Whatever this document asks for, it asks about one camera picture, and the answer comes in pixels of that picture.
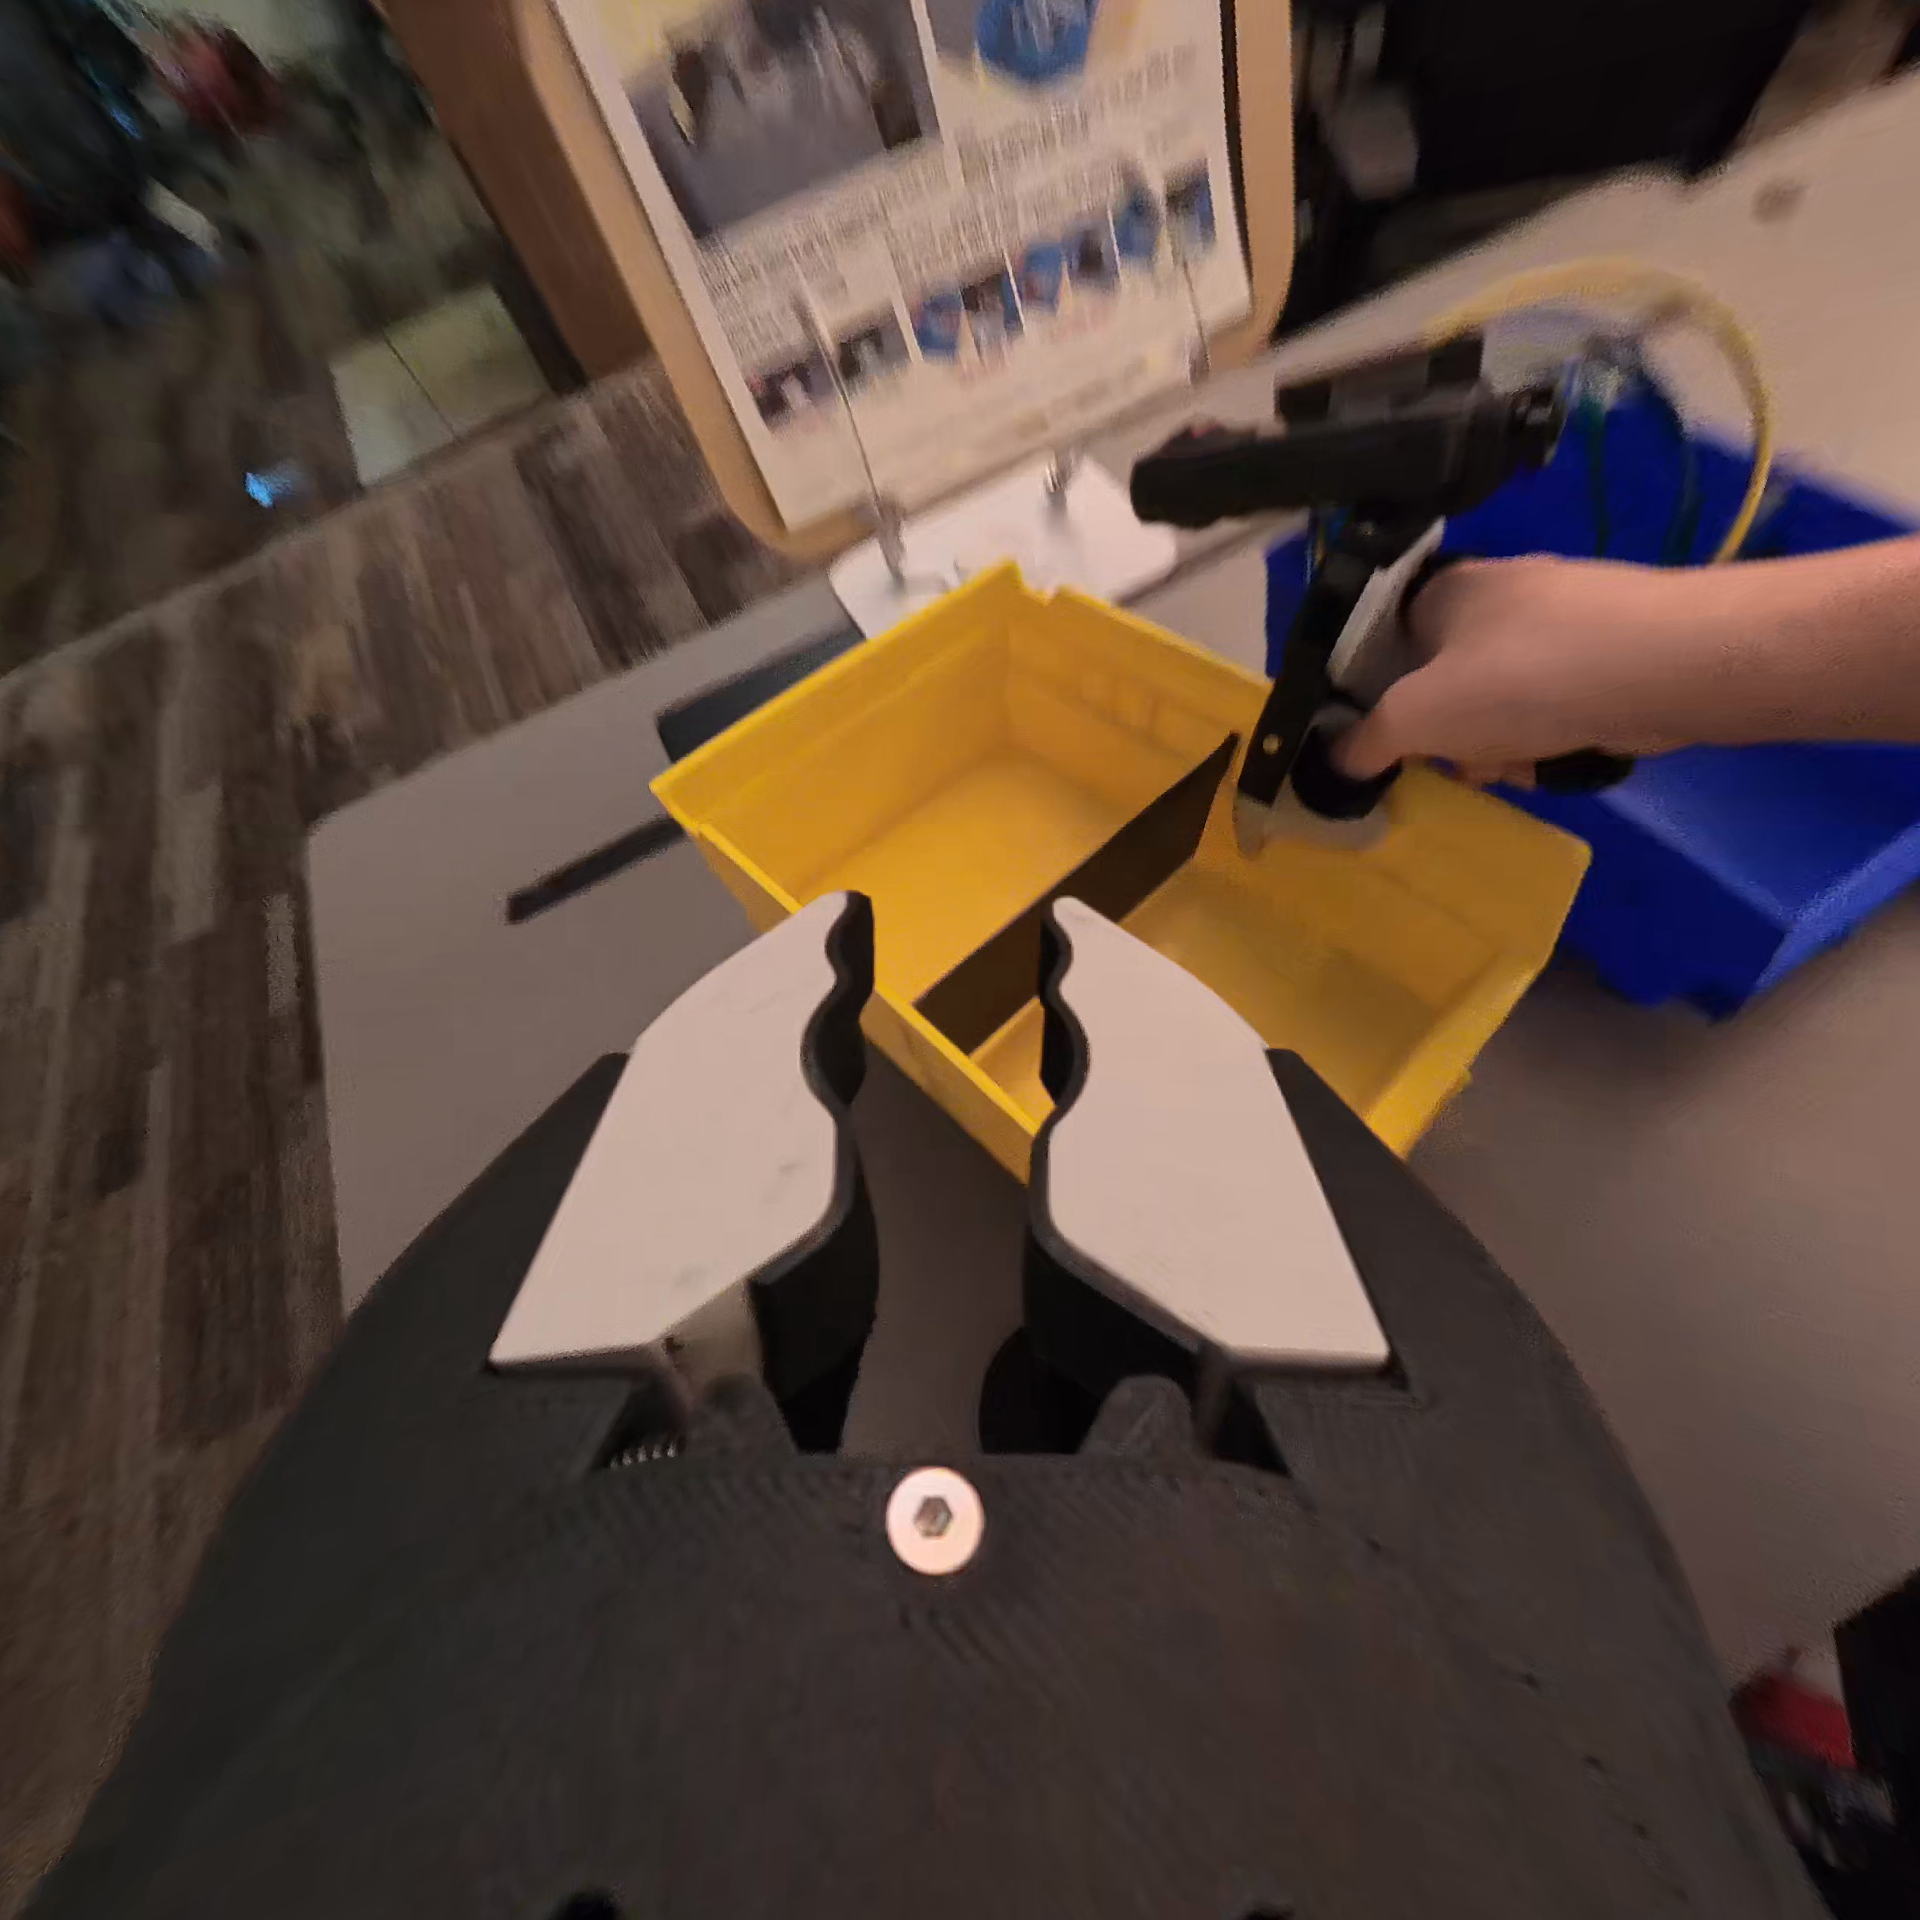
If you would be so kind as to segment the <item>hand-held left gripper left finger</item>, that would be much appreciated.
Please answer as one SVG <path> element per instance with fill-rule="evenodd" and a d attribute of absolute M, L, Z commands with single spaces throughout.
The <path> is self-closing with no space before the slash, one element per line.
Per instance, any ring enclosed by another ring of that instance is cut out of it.
<path fill-rule="evenodd" d="M 875 906 L 831 887 L 670 1001 L 629 1046 L 495 1333 L 495 1372 L 636 1379 L 686 1417 L 757 1379 L 837 1454 L 882 1245 L 852 1106 Z"/>

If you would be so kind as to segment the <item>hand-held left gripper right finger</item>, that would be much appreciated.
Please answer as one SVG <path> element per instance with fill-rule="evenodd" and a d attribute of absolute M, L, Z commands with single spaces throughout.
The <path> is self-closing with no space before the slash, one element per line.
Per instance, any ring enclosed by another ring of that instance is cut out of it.
<path fill-rule="evenodd" d="M 1224 1425 L 1252 1379 L 1380 1379 L 1390 1333 L 1252 1020 L 1088 898 L 1039 927 L 1019 1333 L 1099 1403 L 1172 1379 Z"/>

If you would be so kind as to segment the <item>yellow plastic bin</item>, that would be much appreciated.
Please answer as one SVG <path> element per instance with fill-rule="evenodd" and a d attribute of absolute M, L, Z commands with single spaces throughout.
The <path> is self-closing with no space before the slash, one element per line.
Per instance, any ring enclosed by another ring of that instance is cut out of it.
<path fill-rule="evenodd" d="M 1360 838 L 1309 825 L 1243 857 L 1262 699 L 1255 671 L 997 565 L 679 759 L 656 798 L 757 931 L 869 898 L 869 1046 L 1016 1180 L 1050 1117 L 1037 991 L 1057 892 L 1408 1155 L 1542 972 L 1590 847 L 1408 772 Z"/>

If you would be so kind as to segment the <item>blue plastic bin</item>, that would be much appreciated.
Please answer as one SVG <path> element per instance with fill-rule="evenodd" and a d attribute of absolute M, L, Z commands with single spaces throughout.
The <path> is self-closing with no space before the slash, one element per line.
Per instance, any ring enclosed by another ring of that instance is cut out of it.
<path fill-rule="evenodd" d="M 1629 372 L 1610 400 L 1577 404 L 1542 471 L 1449 517 L 1440 554 L 1699 565 L 1743 490 L 1744 452 L 1690 428 L 1653 372 Z M 1590 847 L 1564 947 L 1640 1005 L 1733 1014 L 1920 872 L 1906 745 L 1683 746 L 1597 793 L 1498 793 Z"/>

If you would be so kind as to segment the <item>person's right forearm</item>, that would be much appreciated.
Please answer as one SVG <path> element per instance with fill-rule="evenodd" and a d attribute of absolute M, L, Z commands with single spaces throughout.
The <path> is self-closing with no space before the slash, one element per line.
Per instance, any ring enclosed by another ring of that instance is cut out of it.
<path fill-rule="evenodd" d="M 1624 752 L 1920 739 L 1920 540 L 1629 574 L 1597 745 Z"/>

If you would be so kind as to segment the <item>person's right hand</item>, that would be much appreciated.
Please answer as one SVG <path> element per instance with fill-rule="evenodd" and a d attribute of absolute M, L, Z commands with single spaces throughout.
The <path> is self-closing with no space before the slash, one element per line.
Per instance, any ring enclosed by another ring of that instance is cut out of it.
<path fill-rule="evenodd" d="M 1412 594 L 1412 666 L 1330 745 L 1345 780 L 1408 763 L 1468 785 L 1618 778 L 1631 745 L 1600 717 L 1610 586 L 1629 574 L 1571 560 L 1446 565 Z"/>

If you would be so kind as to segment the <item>black table strip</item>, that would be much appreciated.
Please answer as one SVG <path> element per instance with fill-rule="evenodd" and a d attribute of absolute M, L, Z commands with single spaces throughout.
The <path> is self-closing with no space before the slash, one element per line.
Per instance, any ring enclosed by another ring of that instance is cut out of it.
<path fill-rule="evenodd" d="M 776 699 L 779 691 L 799 685 L 809 671 L 830 666 L 831 660 L 852 655 L 862 643 L 858 627 L 831 627 L 823 635 L 809 635 L 733 677 L 719 677 L 656 717 L 658 745 L 670 752 L 670 767 L 708 746 L 717 734 L 742 723 L 753 712 Z M 686 838 L 684 825 L 670 814 L 644 818 L 626 826 L 623 838 L 609 838 L 573 863 L 538 873 L 531 886 L 515 887 L 502 898 L 502 923 L 524 927 L 597 886 L 609 886 L 623 872 L 636 872 L 640 863 L 679 847 Z"/>

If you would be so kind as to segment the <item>black office chair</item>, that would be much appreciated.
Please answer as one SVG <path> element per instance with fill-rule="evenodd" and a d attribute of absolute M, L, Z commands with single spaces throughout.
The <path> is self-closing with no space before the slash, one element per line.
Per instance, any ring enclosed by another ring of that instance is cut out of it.
<path fill-rule="evenodd" d="M 1293 3 L 1293 279 L 1277 335 L 1355 300 L 1396 212 L 1719 163 L 1802 0 Z"/>

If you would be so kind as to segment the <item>wooden instruction board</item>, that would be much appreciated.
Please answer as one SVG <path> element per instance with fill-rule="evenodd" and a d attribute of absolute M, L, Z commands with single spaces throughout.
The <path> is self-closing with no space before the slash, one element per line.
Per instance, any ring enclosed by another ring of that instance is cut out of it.
<path fill-rule="evenodd" d="M 1293 3 L 376 3 L 570 359 L 831 554 L 1246 365 Z"/>

